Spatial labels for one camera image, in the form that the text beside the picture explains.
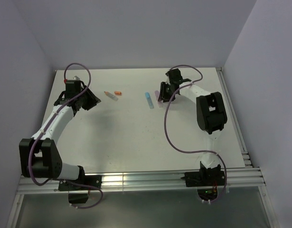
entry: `metal bracket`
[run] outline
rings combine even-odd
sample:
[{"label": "metal bracket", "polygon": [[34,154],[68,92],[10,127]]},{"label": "metal bracket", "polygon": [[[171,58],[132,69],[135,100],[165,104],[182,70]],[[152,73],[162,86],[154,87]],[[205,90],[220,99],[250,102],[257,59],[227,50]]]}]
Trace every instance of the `metal bracket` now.
[{"label": "metal bracket", "polygon": [[218,186],[224,186],[225,185],[225,175],[224,172],[222,171],[218,178],[209,178],[209,179],[204,179],[202,178],[202,174],[200,171],[197,172],[186,172],[185,176],[181,178],[182,180],[185,180],[186,182],[186,187],[212,187],[214,184],[214,181],[216,181],[216,184]]},{"label": "metal bracket", "polygon": [[[102,176],[101,175],[88,175],[85,176],[84,185],[90,185],[97,188],[101,188]],[[75,190],[89,190],[85,187],[78,187],[67,183],[66,181],[59,182],[58,191],[75,191]]]}]

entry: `glass panel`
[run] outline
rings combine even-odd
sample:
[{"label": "glass panel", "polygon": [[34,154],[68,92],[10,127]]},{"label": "glass panel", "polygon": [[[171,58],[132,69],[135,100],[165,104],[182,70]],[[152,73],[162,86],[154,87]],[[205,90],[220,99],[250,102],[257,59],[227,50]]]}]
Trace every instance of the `glass panel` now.
[{"label": "glass panel", "polygon": [[[99,194],[90,197],[97,199]],[[84,210],[69,207],[67,200],[67,194],[26,195],[17,227],[269,227],[258,188],[230,189],[210,206],[199,201],[195,189],[110,192],[98,206]]]}]

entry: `lavender wall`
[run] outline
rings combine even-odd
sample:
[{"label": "lavender wall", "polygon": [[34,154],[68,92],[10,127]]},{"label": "lavender wall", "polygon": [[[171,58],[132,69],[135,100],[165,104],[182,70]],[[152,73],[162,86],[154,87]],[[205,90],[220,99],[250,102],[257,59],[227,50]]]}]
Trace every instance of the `lavender wall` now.
[{"label": "lavender wall", "polygon": [[0,0],[0,227],[21,174],[18,144],[40,125],[52,68],[10,0]]},{"label": "lavender wall", "polygon": [[252,161],[284,228],[292,227],[292,0],[258,0],[225,78]]},{"label": "lavender wall", "polygon": [[14,0],[54,66],[224,65],[255,0]]}]

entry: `white table surface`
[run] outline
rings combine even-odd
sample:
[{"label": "white table surface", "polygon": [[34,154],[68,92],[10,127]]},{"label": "white table surface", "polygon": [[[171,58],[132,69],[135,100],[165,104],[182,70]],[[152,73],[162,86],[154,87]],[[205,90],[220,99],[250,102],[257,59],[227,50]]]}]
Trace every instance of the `white table surface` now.
[{"label": "white table surface", "polygon": [[[181,68],[183,78],[197,79],[193,69]],[[200,68],[204,79],[198,86],[223,94],[215,68]],[[166,81],[166,68],[91,70],[90,89],[101,99],[89,111],[81,109],[63,131],[57,148],[63,162],[82,165],[86,172],[130,172],[199,169],[201,154],[182,154],[168,144],[163,119],[165,108],[159,108],[154,91]],[[44,121],[52,112],[53,103],[65,89],[64,71],[58,70]],[[80,77],[87,84],[85,70],[68,70],[67,78]],[[121,91],[118,101],[104,94]],[[150,109],[145,98],[149,92],[154,104]],[[245,167],[234,125],[229,116],[215,150],[227,168]],[[174,144],[183,150],[206,149],[206,135],[199,129],[196,106],[177,96],[170,106],[167,129]]]}]

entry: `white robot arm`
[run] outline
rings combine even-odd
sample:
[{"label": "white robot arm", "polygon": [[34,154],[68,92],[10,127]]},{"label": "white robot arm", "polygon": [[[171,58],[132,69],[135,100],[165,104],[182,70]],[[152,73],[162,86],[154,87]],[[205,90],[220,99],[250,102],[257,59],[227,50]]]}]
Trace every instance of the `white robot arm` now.
[{"label": "white robot arm", "polygon": [[[191,84],[190,79],[183,79],[177,68],[168,71],[166,76],[167,81],[160,84],[159,101],[172,102],[175,99],[173,94],[176,92],[194,102],[198,126],[207,135],[207,147],[204,149],[213,151],[214,144],[227,122],[222,95]],[[224,175],[217,155],[214,152],[205,152],[201,157],[200,170],[186,172],[182,179],[186,180],[187,187],[224,185]]]},{"label": "white robot arm", "polygon": [[[90,89],[87,89],[81,96],[74,98],[86,88],[84,83],[76,76],[73,80],[66,80],[65,85],[65,91],[55,101],[50,117],[42,125],[40,130],[31,138],[22,139],[19,143],[21,171],[23,176],[30,177],[28,157],[32,150],[31,168],[34,177],[53,180],[72,180],[82,184],[85,182],[85,171],[83,167],[62,162],[56,144],[66,125],[72,120],[80,108],[89,110],[100,103],[101,100]],[[65,103],[72,98],[74,100],[65,106]],[[32,149],[32,145],[38,137],[40,138],[35,148]],[[41,156],[35,156],[39,152],[42,152]]]}]

